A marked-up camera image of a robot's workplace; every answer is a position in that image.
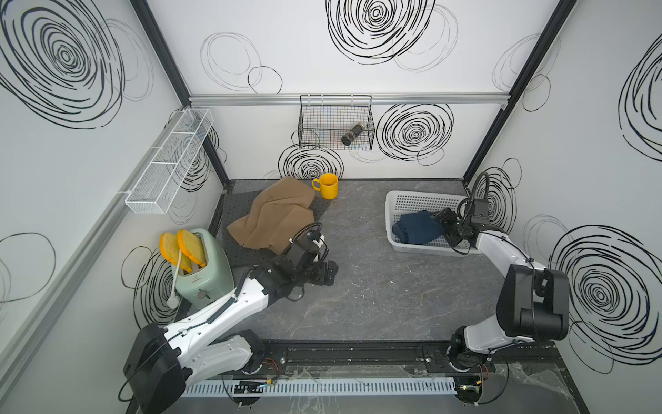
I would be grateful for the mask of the blue denim skirt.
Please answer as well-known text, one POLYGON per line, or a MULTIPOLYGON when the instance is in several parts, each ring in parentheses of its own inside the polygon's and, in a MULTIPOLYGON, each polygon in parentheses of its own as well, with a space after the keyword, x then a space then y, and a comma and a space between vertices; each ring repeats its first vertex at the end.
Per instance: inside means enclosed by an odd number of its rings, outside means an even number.
POLYGON ((426 245, 443 235, 443 227, 427 210, 401 215, 391 227, 400 243, 426 245))

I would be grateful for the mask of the tan brown skirt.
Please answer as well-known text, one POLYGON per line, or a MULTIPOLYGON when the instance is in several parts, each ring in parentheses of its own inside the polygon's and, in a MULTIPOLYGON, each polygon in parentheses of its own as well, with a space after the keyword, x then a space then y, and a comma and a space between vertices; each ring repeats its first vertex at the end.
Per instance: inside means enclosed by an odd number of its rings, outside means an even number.
POLYGON ((229 234, 244 248, 265 248, 281 255, 296 233, 315 222, 310 210, 314 199, 311 186, 285 177, 253 200, 248 215, 229 224, 229 234))

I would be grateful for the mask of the white perforated plastic basket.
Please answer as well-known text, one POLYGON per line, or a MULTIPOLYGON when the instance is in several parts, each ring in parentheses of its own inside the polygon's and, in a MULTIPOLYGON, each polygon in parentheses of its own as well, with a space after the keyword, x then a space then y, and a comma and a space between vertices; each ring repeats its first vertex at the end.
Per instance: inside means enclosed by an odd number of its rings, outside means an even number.
POLYGON ((443 208, 456 210, 465 196, 444 193, 420 193, 420 191, 389 191, 384 202, 385 229, 387 240, 392 248, 400 253, 419 255, 444 255, 461 257, 463 255, 480 255, 464 241, 454 250, 443 236, 426 245, 402 243, 393 233, 393 225, 401 219, 402 215, 417 213, 422 210, 437 212, 443 208))

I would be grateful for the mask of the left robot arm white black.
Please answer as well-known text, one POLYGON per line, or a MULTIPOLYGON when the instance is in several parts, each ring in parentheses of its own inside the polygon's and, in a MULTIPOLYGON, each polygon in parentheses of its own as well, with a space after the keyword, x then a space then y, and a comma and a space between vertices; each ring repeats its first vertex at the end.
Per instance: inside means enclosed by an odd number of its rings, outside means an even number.
POLYGON ((257 372, 265 346, 252 331, 229 331, 281 299, 290 300, 305 285, 331 286, 338 265, 319 222, 291 238, 282 255, 247 269, 234 290, 174 323, 150 323, 139 331, 122 372, 131 397, 121 402, 141 413, 162 413, 184 391, 201 381, 233 371, 257 372))

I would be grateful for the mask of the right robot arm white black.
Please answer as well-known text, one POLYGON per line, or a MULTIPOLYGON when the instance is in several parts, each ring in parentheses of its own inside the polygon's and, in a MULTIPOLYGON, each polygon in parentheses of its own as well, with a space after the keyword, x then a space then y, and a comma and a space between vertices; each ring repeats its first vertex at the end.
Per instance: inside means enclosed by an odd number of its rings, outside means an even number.
POLYGON ((488 258, 504 277, 495 313, 479 324, 457 329, 447 359, 468 372, 496 352, 523 343, 558 341, 570 330, 570 283, 567 275, 537 262, 504 229, 493 224, 485 199, 467 198, 457 210, 431 216, 451 248, 468 243, 488 258))

